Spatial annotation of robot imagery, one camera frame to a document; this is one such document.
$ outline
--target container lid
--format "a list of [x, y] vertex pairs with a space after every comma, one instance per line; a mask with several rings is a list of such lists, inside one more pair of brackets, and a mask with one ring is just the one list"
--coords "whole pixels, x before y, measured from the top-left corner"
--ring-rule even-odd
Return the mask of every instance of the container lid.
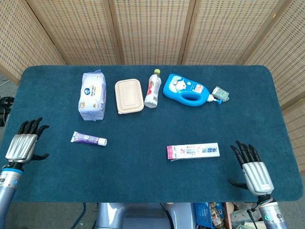
[[144, 108], [141, 85], [136, 79], [118, 81], [115, 97], [119, 114], [138, 112]]

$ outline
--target white toothpaste box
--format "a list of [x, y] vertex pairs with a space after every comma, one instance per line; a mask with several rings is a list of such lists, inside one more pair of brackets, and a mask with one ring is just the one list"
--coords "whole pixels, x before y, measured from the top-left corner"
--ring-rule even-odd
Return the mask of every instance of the white toothpaste box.
[[167, 159], [192, 159], [220, 156], [218, 143], [167, 146]]

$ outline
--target laundry detergent bottle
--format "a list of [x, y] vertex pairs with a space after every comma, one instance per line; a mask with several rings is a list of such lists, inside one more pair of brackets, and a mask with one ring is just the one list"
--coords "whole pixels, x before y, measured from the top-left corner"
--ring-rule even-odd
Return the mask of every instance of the laundry detergent bottle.
[[216, 101], [218, 104], [222, 102], [220, 99], [215, 99], [204, 85], [177, 74], [168, 76], [163, 94], [188, 106], [200, 106], [206, 101]]

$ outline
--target blue tablecloth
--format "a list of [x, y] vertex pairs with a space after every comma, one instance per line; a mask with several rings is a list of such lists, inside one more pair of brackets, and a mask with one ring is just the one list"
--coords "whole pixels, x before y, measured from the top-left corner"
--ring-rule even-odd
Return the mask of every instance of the blue tablecloth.
[[[161, 69], [155, 109], [118, 114], [114, 85], [136, 78], [146, 94], [148, 78]], [[107, 83], [102, 121], [78, 112], [81, 78], [101, 69]], [[162, 94], [170, 73], [230, 93], [221, 105], [182, 105]], [[272, 76], [263, 66], [35, 66], [23, 73], [0, 148], [0, 163], [19, 125], [43, 117], [50, 125], [35, 153], [50, 156], [24, 166], [15, 201], [203, 202], [256, 201], [227, 179], [244, 182], [235, 140], [254, 145], [269, 169], [279, 201], [297, 200], [303, 186]], [[107, 146], [71, 143], [74, 131], [108, 139]], [[166, 146], [218, 142], [220, 157], [167, 160]]]

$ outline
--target bottle handle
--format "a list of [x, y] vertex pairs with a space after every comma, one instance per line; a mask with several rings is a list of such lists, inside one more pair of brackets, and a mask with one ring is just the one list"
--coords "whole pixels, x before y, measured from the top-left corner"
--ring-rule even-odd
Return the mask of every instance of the bottle handle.
[[206, 102], [206, 99], [198, 93], [183, 92], [180, 97], [181, 102], [188, 106], [200, 106]]

